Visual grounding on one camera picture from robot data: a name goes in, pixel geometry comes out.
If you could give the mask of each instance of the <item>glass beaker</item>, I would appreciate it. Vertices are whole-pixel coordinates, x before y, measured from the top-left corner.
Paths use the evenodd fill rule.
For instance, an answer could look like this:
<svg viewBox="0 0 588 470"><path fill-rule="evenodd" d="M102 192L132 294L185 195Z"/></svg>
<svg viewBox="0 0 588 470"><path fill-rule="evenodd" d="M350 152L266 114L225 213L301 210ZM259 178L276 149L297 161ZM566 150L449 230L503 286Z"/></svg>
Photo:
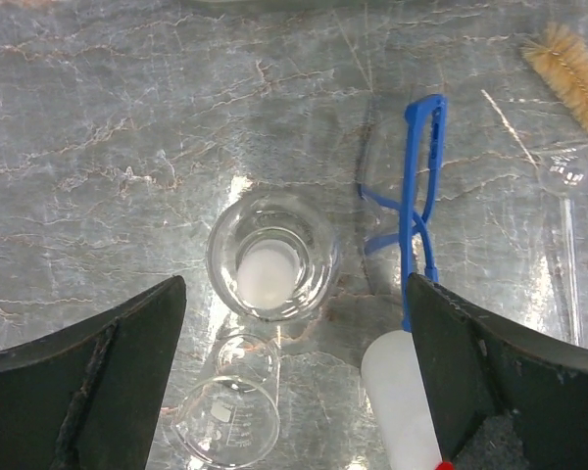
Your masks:
<svg viewBox="0 0 588 470"><path fill-rule="evenodd" d="M554 294L561 294L561 301L554 308L562 326L558 336L583 347L574 201L578 194L583 194L588 182L588 142L556 144L553 148L536 151L534 155L539 159L540 185L560 199L560 227L553 221L557 217L548 214L547 226L550 226L551 233L545 247L548 259L556 268L552 276ZM561 245L563 250L557 250L557 245Z"/></svg>
<svg viewBox="0 0 588 470"><path fill-rule="evenodd" d="M210 280L226 306L267 321L314 311L326 299L338 264L332 225L287 190L242 197L222 213L207 249Z"/></svg>
<svg viewBox="0 0 588 470"><path fill-rule="evenodd" d="M264 458L279 433L278 347L247 334L217 342L171 423L189 453L215 468Z"/></svg>

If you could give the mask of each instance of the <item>brown bristles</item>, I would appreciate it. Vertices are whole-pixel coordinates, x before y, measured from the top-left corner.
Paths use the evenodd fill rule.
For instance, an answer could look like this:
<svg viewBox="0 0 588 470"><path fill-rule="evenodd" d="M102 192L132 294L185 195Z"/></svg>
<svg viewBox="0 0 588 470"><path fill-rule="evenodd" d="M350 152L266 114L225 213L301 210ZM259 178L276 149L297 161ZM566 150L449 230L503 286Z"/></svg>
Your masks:
<svg viewBox="0 0 588 470"><path fill-rule="evenodd" d="M581 37L549 23L539 42L522 47L522 56L588 132L588 48Z"/></svg>

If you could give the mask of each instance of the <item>gray marble surface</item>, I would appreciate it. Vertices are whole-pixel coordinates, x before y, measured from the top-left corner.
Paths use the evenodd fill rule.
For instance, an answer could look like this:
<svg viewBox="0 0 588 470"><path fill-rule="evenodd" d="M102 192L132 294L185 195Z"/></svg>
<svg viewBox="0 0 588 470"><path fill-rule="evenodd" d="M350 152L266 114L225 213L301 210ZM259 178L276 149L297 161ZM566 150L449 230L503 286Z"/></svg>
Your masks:
<svg viewBox="0 0 588 470"><path fill-rule="evenodd" d="M200 468L164 431L214 339L252 328L214 296L206 240L245 191L293 187L326 207L344 263L311 325L279 333L291 347L281 436L253 468L388 469L358 369L401 317L396 272L366 270L360 255L368 219L354 179L373 97L383 106L365 180L386 190L402 155L387 122L400 129L418 94L449 97L430 225L441 282L571 341L574 271L588 348L588 138L518 53L548 20L588 40L588 0L217 18L174 0L0 2L0 349L184 276L187 316L148 468ZM549 153L570 147L586 171L566 195L574 263L564 197L544 177ZM491 428L458 468L524 468L517 444L500 445L506 426Z"/></svg>

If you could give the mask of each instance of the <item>small glass beaker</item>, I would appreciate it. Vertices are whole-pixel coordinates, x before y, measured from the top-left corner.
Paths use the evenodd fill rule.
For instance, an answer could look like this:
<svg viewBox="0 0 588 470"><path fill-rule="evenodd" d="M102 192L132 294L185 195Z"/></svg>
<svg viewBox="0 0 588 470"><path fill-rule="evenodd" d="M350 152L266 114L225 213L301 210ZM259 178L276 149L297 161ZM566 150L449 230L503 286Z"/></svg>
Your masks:
<svg viewBox="0 0 588 470"><path fill-rule="evenodd" d="M217 342L171 423L189 453L215 468L264 458L279 433L278 347L239 334Z"/></svg>
<svg viewBox="0 0 588 470"><path fill-rule="evenodd" d="M315 311L336 278L336 233L287 190L254 191L220 216L207 249L214 290L235 313L266 321Z"/></svg>
<svg viewBox="0 0 588 470"><path fill-rule="evenodd" d="M540 185L560 197L570 197L588 182L588 142L566 142L533 152L538 158Z"/></svg>

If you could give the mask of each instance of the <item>white solid in beaker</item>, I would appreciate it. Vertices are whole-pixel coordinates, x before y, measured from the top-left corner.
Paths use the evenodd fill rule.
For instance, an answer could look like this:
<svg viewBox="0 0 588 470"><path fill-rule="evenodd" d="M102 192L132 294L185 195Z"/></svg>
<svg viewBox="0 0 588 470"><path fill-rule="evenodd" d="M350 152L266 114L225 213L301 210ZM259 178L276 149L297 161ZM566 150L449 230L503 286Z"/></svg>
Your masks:
<svg viewBox="0 0 588 470"><path fill-rule="evenodd" d="M314 311L329 293L338 262L329 221L285 190L251 192L228 208L207 250L210 280L222 301L267 321Z"/></svg>

